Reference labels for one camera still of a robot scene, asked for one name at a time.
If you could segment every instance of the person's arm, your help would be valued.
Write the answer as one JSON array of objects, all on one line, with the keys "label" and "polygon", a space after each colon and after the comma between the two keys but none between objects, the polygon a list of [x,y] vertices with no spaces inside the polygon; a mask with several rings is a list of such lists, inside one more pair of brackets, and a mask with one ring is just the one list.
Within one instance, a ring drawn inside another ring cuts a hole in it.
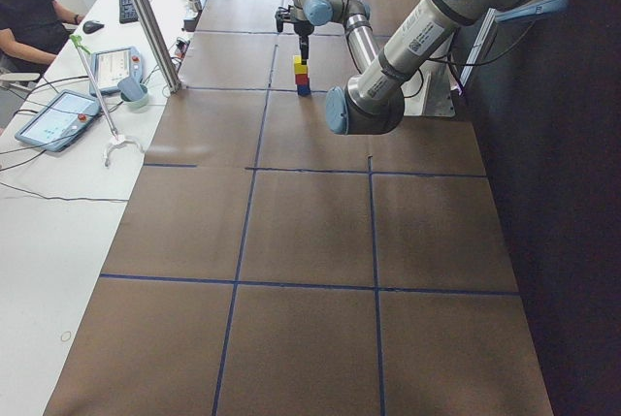
[{"label": "person's arm", "polygon": [[64,21],[65,23],[71,23],[72,25],[79,25],[80,23],[82,23],[82,20],[84,20],[84,16],[70,11],[58,1],[52,1],[51,4],[54,6],[54,11],[56,12],[56,15],[58,16],[58,19],[60,21]]},{"label": "person's arm", "polygon": [[19,43],[16,41],[11,28],[0,30],[0,49],[11,57],[34,62],[35,64],[49,65],[56,58],[56,54]]}]

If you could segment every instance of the white desk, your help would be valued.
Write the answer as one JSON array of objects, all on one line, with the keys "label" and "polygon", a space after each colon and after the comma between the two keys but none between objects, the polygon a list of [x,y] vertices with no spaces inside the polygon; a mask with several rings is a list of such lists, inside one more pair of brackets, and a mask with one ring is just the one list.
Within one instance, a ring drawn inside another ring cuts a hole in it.
[{"label": "white desk", "polygon": [[[151,5],[170,46],[181,34],[183,0],[151,0]],[[146,75],[155,67],[140,23],[118,23],[118,0],[97,0],[86,19],[106,24],[102,30],[82,36],[92,51],[133,45],[144,58]],[[49,68],[46,79],[84,74],[69,43]],[[88,82],[56,87],[86,92]],[[140,113],[121,106],[113,114],[118,130],[137,137],[144,148],[149,146],[166,104],[161,75],[153,75],[148,87],[149,105]],[[54,94],[53,89],[44,87],[31,99],[46,103]],[[23,107],[41,108],[32,103]],[[14,118],[0,137],[0,152],[26,147],[14,139],[14,134],[29,119],[30,115]],[[110,137],[102,117],[69,148],[0,172],[0,181],[46,196],[126,200],[143,164],[143,154],[135,146],[117,149],[106,169],[103,150]],[[0,164],[7,168],[38,152],[0,154]],[[0,414],[43,413],[124,209],[124,203],[47,201],[0,186]]]}]

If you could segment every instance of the black shirt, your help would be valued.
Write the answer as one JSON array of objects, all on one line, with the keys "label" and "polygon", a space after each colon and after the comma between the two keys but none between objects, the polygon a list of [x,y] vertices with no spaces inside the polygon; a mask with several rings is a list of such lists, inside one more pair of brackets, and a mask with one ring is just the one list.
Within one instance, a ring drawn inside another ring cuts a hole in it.
[{"label": "black shirt", "polygon": [[[68,39],[53,0],[0,0],[0,30],[10,28],[16,41],[57,54]],[[21,71],[41,72],[39,64],[12,59]]]}]

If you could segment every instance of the dark wall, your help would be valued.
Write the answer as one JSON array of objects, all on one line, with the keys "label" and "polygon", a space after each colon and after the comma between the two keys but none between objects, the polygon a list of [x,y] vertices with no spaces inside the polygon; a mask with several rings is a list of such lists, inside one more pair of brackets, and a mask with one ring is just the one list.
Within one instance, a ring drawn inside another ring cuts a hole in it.
[{"label": "dark wall", "polygon": [[621,415],[620,38],[619,0],[572,0],[467,86],[557,416]]}]

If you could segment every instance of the black mouse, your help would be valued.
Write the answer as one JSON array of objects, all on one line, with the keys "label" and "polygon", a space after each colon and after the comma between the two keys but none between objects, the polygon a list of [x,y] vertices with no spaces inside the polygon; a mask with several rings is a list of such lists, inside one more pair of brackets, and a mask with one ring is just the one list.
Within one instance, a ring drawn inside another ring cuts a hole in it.
[{"label": "black mouse", "polygon": [[104,24],[101,21],[97,20],[87,20],[84,22],[84,26],[82,27],[82,31],[87,35],[96,32],[104,27]]}]

